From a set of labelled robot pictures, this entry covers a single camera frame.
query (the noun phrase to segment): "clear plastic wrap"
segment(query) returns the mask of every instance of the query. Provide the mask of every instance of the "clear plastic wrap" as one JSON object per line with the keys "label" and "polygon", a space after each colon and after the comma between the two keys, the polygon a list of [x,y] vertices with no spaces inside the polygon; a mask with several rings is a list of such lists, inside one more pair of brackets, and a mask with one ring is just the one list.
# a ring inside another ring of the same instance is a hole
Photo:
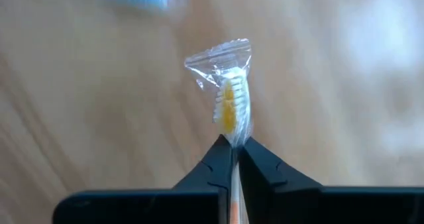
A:
{"label": "clear plastic wrap", "polygon": [[249,40],[238,39],[185,59],[199,87],[215,96],[213,121],[234,147],[252,132],[247,82],[251,57]]}

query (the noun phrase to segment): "yellow bristle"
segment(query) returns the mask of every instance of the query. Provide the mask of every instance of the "yellow bristle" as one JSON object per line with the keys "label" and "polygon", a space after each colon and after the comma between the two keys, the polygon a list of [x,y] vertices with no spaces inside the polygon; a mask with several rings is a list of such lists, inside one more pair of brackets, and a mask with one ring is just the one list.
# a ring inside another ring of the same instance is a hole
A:
{"label": "yellow bristle", "polygon": [[226,82],[223,91],[220,124],[225,134],[232,133],[236,128],[234,91],[230,81]]}

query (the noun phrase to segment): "wooden surface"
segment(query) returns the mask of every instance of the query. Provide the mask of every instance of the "wooden surface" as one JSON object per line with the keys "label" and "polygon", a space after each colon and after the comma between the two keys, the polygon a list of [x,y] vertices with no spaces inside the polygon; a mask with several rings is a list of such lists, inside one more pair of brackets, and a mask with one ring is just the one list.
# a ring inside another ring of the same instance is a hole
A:
{"label": "wooden surface", "polygon": [[422,0],[0,0],[0,223],[164,188],[217,137],[186,56],[249,38],[254,138],[323,184],[424,184]]}

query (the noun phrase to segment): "blurred background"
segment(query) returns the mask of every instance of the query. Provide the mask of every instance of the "blurred background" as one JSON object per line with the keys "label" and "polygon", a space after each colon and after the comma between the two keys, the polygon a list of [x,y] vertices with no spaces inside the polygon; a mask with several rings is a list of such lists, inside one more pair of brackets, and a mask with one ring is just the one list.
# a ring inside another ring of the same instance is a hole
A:
{"label": "blurred background", "polygon": [[0,0],[0,223],[167,188],[217,138],[184,58],[252,43],[253,137],[328,185],[424,184],[423,0]]}

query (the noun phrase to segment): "black holder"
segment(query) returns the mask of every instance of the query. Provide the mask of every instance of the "black holder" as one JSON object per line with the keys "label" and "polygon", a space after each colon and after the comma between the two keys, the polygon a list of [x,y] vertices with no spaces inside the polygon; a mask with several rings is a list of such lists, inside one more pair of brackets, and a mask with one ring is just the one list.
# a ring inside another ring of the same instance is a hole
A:
{"label": "black holder", "polygon": [[424,223],[424,188],[328,187],[250,138],[233,150],[220,135],[169,190],[90,191],[61,201],[53,224],[228,223],[237,152],[249,223]]}

